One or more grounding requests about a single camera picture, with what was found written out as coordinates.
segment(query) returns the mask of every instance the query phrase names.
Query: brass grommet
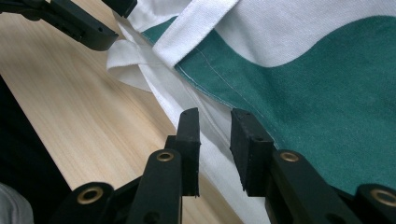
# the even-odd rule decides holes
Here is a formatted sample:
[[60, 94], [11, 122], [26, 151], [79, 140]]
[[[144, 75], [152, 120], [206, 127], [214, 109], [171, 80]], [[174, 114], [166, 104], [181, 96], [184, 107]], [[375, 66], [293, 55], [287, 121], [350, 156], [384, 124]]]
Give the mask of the brass grommet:
[[285, 161], [298, 161], [300, 159], [296, 154], [291, 152], [280, 153], [280, 158], [282, 158]]
[[89, 204], [98, 201], [103, 196], [103, 190], [100, 187], [90, 187], [84, 189], [77, 197], [80, 204]]
[[170, 152], [162, 152], [157, 155], [157, 160], [159, 161], [171, 161], [174, 158], [174, 154]]
[[387, 206], [396, 207], [396, 195], [382, 189], [372, 189], [370, 194], [380, 203]]

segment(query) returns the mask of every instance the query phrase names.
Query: wood grain surface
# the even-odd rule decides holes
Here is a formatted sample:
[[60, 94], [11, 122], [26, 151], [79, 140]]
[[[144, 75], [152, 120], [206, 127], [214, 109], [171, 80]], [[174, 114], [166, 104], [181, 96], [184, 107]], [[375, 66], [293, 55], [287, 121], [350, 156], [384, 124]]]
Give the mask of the wood grain surface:
[[[120, 34], [99, 0], [74, 1]], [[72, 189], [114, 188], [142, 175], [149, 154], [175, 134], [154, 96], [106, 72], [106, 53], [87, 49], [44, 21], [0, 14], [0, 74]], [[201, 197], [184, 198], [184, 223], [240, 223], [200, 177]]]

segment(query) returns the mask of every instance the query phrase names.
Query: white cloth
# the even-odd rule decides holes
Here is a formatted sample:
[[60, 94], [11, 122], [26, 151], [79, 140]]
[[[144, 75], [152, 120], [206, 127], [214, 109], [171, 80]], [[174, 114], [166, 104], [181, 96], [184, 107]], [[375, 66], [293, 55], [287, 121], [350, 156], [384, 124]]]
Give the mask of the white cloth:
[[[187, 0], [151, 0], [138, 3], [128, 21], [136, 31], [143, 32], [149, 27], [179, 15], [184, 8], [187, 8], [188, 2]], [[226, 4], [224, 2], [227, 1], [211, 1], [210, 5], [225, 5], [224, 8], [233, 6], [233, 1]], [[160, 7], [163, 5], [175, 8], [173, 10], [165, 8], [163, 13], [160, 13]], [[383, 0], [379, 3], [370, 0], [341, 2], [318, 0], [313, 3], [309, 0], [293, 2], [288, 0], [240, 0], [219, 21], [215, 29], [225, 42], [241, 56], [253, 63], [272, 67], [298, 58], [336, 28], [361, 18], [378, 15], [395, 16], [396, 1]], [[185, 19], [190, 20], [190, 27], [184, 27], [184, 30], [194, 30], [195, 26], [200, 26], [199, 22], [198, 24], [195, 22], [202, 20], [200, 17]], [[186, 26], [188, 22], [179, 21]], [[180, 32], [179, 39], [181, 41], [178, 40], [179, 46], [175, 46], [174, 52], [177, 52], [180, 46], [190, 45], [190, 38], [194, 42], [195, 35], [195, 32], [190, 32], [190, 34]], [[174, 36], [164, 35], [159, 42], [162, 38], [168, 40], [170, 37]], [[165, 59], [166, 64], [170, 64], [166, 59], [165, 52], [157, 52], [157, 54]]]
[[154, 52], [173, 67], [215, 28], [237, 0], [192, 0], [154, 45]]
[[0, 224], [31, 224], [30, 204], [15, 189], [0, 183]]
[[117, 42], [117, 50], [108, 52], [107, 68], [110, 73], [118, 77], [122, 68], [128, 71], [129, 79], [145, 79], [150, 90], [157, 98], [163, 111], [171, 120], [175, 128], [178, 125], [180, 113], [186, 109], [198, 107], [201, 128], [200, 172], [217, 188], [235, 213], [244, 223], [269, 223], [264, 209], [264, 198], [249, 198], [242, 190], [239, 175], [233, 163], [229, 149], [231, 133], [230, 109], [198, 92], [180, 75], [169, 69], [165, 64], [158, 63], [157, 57], [152, 54], [141, 62], [137, 57], [129, 57], [119, 61], [121, 49], [129, 49], [127, 45], [145, 48], [144, 40], [136, 31], [118, 18], [119, 25], [127, 41]]

